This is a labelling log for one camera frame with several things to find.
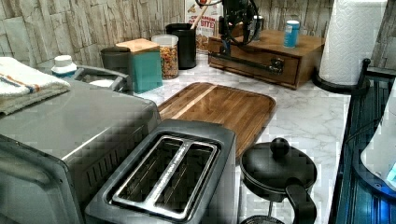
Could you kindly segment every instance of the wood-look backsplash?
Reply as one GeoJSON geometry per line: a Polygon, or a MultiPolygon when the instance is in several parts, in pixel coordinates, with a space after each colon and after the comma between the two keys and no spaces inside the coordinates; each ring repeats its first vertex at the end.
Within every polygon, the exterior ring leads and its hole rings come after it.
{"type": "MultiPolygon", "coordinates": [[[[284,30],[285,21],[295,19],[301,22],[301,34],[325,36],[333,0],[255,2],[265,29],[284,30]]],[[[388,10],[385,17],[391,31],[395,11],[388,10]]],[[[77,64],[102,66],[100,49],[163,34],[173,22],[184,22],[184,0],[0,0],[0,56],[46,72],[61,54],[71,55],[77,64]]],[[[374,55],[380,60],[375,61],[395,69],[389,61],[389,55],[396,59],[389,51],[395,48],[395,32],[382,33],[374,55]]]]}

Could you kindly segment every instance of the marble countertop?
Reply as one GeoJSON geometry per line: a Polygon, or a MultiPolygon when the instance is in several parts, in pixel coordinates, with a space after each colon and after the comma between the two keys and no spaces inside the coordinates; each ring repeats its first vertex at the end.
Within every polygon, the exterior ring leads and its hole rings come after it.
{"type": "MultiPolygon", "coordinates": [[[[276,100],[276,112],[258,137],[257,143],[283,137],[291,146],[300,149],[312,159],[318,168],[318,179],[310,194],[318,209],[315,223],[328,223],[350,97],[324,91],[312,82],[307,82],[297,91],[293,91],[238,76],[209,67],[207,56],[203,54],[197,55],[196,67],[180,70],[177,78],[164,80],[160,88],[136,96],[160,105],[194,82],[210,82],[254,91],[276,100]]],[[[243,184],[240,190],[240,220],[253,215],[268,214],[268,201],[254,195],[243,184]]],[[[283,203],[274,203],[272,217],[292,223],[294,213],[288,199],[283,203]]]]}

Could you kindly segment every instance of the folded towel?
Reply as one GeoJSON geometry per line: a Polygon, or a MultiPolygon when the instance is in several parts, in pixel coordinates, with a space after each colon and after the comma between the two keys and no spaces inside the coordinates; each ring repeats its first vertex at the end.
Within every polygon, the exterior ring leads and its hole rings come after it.
{"type": "Polygon", "coordinates": [[[70,84],[62,79],[0,57],[0,113],[10,114],[69,89],[70,84]]]}

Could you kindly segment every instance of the toaster slot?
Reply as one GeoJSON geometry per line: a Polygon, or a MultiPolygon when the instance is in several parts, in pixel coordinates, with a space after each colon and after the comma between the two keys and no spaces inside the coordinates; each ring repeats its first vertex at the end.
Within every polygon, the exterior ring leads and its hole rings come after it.
{"type": "Polygon", "coordinates": [[[160,176],[175,157],[182,141],[162,138],[150,153],[140,162],[135,171],[121,187],[119,197],[136,203],[147,199],[160,176]]]}
{"type": "Polygon", "coordinates": [[[218,153],[215,145],[164,135],[120,185],[113,203],[186,220],[218,153]]]}
{"type": "Polygon", "coordinates": [[[195,201],[210,166],[213,147],[192,144],[155,206],[183,213],[195,201]]]}

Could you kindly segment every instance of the paper towel roll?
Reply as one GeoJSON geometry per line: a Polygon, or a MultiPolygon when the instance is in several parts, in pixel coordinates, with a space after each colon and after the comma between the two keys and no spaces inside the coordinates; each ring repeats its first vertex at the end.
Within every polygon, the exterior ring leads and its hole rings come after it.
{"type": "Polygon", "coordinates": [[[371,58],[387,0],[335,0],[319,76],[338,85],[355,85],[362,61],[371,58]]]}

